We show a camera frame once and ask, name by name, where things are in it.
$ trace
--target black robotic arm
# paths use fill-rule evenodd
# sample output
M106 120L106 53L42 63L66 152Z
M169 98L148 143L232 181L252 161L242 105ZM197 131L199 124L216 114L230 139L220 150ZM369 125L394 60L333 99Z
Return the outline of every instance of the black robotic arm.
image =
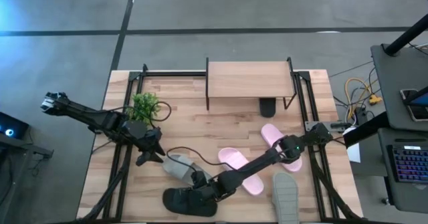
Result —
M92 132L103 132L116 144L135 145L142 152L137 159L137 166L144 164L146 161L163 162L156 154L165 155L159 144L162 136L159 127L148 130L144 122L129 120L124 113L114 110L94 110L69 100L65 93L60 92L48 92L41 104L41 108L46 114L69 116L87 124Z

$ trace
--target gray floor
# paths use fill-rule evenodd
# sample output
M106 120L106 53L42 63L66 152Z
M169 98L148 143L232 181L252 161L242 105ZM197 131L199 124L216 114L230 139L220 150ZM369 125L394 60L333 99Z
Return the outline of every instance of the gray floor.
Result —
M0 31L119 30L127 0L0 0ZM129 29L212 27L400 27L426 14L427 0L134 0ZM287 33L127 36L119 70L203 69L212 60L284 60L295 68L335 74L371 61L370 46L400 33ZM424 33L414 41L426 43ZM93 108L102 105L118 37L0 37L0 111L32 125L34 141L55 149L38 176L27 175L14 223L72 220L82 192L94 135L69 118L39 108L46 92L66 92ZM345 100L350 77L366 79L372 64L330 79ZM375 114L382 104L369 107ZM344 109L338 107L343 119ZM364 216L424 223L428 215L379 203L383 180L355 176Z

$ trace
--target gray slide sandal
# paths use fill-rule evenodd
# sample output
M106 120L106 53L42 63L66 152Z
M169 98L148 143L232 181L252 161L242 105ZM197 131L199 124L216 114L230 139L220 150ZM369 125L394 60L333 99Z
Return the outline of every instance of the gray slide sandal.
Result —
M193 168L195 168L197 171L203 171L203 173L205 174L205 178L207 178L207 180L211 178L211 176L206 171L204 171L201 167L193 163L193 160L189 159L184 154L172 154L171 158L177 161L183 162L185 164L188 164L189 166L192 166ZM191 177L193 173L193 169L183 164L180 164L178 162L175 162L170 158L166 158L162 166L163 166L163 169L168 174L172 175L173 177L176 177L179 180L184 181L189 185L193 185L193 181Z
M272 179L274 189L272 202L276 208L279 224L299 223L298 187L294 178L287 173L276 173Z

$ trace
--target keyboard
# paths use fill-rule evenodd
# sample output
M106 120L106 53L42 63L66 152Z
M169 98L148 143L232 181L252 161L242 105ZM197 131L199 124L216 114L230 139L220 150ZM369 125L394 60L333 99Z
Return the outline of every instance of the keyboard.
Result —
M393 146L391 154L398 182L428 184L428 150Z

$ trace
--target potted plant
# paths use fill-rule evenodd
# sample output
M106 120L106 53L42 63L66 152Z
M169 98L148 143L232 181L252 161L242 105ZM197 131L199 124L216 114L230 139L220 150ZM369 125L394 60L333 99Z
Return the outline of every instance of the potted plant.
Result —
M159 100L156 94L135 94L132 96L132 99L134 100L134 107L126 109L129 119L143 121L147 126L150 126L148 118L153 120L160 110L160 107L157 105Z

